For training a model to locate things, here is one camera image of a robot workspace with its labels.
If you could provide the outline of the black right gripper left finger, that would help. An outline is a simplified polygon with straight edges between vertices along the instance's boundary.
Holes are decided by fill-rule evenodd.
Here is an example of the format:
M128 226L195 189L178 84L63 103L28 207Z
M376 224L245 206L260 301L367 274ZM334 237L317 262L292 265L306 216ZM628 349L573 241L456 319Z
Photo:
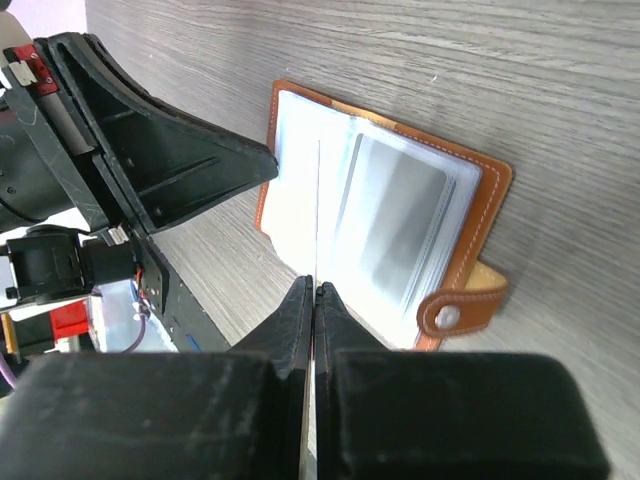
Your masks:
M225 352L57 354L1 417L5 479L301 479L313 281Z

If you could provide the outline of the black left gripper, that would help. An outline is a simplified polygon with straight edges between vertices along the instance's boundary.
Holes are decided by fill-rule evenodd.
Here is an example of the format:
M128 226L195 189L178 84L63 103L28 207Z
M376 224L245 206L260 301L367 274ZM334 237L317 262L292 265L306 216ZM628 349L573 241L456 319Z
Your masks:
M1 229L180 225L277 176L269 148L152 96L97 36L1 50Z

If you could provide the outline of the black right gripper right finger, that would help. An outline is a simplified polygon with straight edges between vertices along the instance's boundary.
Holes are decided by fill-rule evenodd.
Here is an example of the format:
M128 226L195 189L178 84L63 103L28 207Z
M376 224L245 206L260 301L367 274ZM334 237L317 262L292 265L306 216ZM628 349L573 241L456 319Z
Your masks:
M605 479L570 372L528 353L386 348L335 287L315 306L322 479Z

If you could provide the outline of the brown leather card holder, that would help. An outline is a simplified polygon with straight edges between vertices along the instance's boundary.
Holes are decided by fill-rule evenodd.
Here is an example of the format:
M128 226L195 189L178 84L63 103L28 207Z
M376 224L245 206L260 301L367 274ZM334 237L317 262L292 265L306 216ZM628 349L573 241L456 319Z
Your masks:
M255 225L378 338L433 351L485 329L507 279L479 255L511 184L508 164L288 80L273 84L267 143L279 166Z

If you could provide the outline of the black VIP credit card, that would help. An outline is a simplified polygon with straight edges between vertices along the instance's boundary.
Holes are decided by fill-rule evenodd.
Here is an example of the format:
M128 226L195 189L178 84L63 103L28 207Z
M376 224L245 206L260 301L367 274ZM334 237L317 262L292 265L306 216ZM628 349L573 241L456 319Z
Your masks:
M318 259L319 259L319 247L318 247L318 241L319 241L319 212L320 212L320 193L321 193L321 187L320 187L320 183L321 183L321 159L322 159L322 155L321 155L321 146L322 146L322 141L319 139L318 140L318 144L317 144L317 162L316 162L316 189L315 189L315 201L314 201L314 269L313 269L313 291L312 291L312 297L313 297L313 305L312 305L312 334L311 334L311 340L312 340L312 347L313 347L313 376L312 379L314 380L313 382L313 387L314 387L314 416L313 419L315 420L315 432L316 432L316 479L321 479L321 475L320 475L320 458L319 458L319 427L318 427L318 420L317 420L317 413L318 413L318 407L317 407L317 381L316 381L316 366L317 366L317 347L316 347L316 340L315 340L315 334L316 334L316 305L317 305L317 287L318 287Z

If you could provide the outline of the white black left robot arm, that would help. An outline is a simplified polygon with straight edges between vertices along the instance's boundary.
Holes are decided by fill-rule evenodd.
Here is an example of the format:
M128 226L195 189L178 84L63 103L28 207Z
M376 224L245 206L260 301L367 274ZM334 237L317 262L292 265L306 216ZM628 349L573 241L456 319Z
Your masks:
M1 51L1 306L78 298L168 270L150 237L276 177L268 147L151 96L91 34Z

